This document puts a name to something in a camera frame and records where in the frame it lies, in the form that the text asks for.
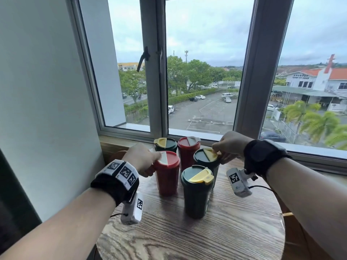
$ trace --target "forearm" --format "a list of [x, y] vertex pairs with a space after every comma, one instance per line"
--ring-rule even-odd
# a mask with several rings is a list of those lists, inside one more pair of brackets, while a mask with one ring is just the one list
[[85, 260], [114, 209], [111, 196], [89, 188], [24, 236], [0, 260]]
[[347, 188], [288, 158], [271, 166], [267, 180], [313, 239], [345, 259]]

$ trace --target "white van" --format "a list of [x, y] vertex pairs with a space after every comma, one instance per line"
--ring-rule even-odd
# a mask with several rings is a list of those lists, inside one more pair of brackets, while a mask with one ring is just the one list
[[169, 106], [169, 114], [174, 112], [174, 111], [175, 111], [174, 106]]
[[231, 98], [232, 97], [232, 93], [223, 93], [222, 94], [222, 98]]

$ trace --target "palm tree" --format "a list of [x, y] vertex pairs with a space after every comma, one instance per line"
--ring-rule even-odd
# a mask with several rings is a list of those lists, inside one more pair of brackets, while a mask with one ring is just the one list
[[318, 103], [315, 104], [306, 104], [302, 100], [299, 100], [295, 102], [293, 105], [289, 105], [284, 108], [283, 112], [286, 116], [286, 121], [294, 121], [294, 124], [297, 125], [296, 133], [295, 133], [295, 140], [297, 138], [297, 135], [299, 133], [300, 125], [302, 123], [302, 119], [307, 113], [307, 111], [317, 111], [321, 108], [321, 105]]
[[328, 146], [338, 145], [337, 149], [347, 150], [347, 124], [338, 125], [331, 135], [326, 139]]
[[331, 111], [326, 111], [324, 115], [316, 112], [307, 112], [303, 119], [300, 133], [306, 131], [314, 143], [318, 143], [322, 136], [329, 136], [336, 126], [340, 123], [340, 119]]

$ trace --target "cell tower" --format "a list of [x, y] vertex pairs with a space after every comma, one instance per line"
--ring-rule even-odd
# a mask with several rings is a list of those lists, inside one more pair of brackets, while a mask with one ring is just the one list
[[185, 51], [184, 51], [184, 55], [185, 55], [185, 57], [186, 57], [186, 62], [187, 62], [188, 50], [185, 50]]

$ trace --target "round wooden table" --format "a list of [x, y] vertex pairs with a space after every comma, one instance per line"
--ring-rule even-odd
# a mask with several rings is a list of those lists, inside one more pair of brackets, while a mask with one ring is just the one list
[[[207, 213], [200, 220], [185, 214], [180, 180], [177, 195], [160, 197], [155, 175], [141, 177], [142, 220], [126, 226], [119, 216], [111, 218], [97, 242], [102, 259], [281, 259], [284, 223], [280, 206], [265, 188], [253, 188], [246, 198], [234, 195], [225, 173], [242, 166], [234, 160], [219, 167]], [[249, 181], [267, 186], [263, 179]]]

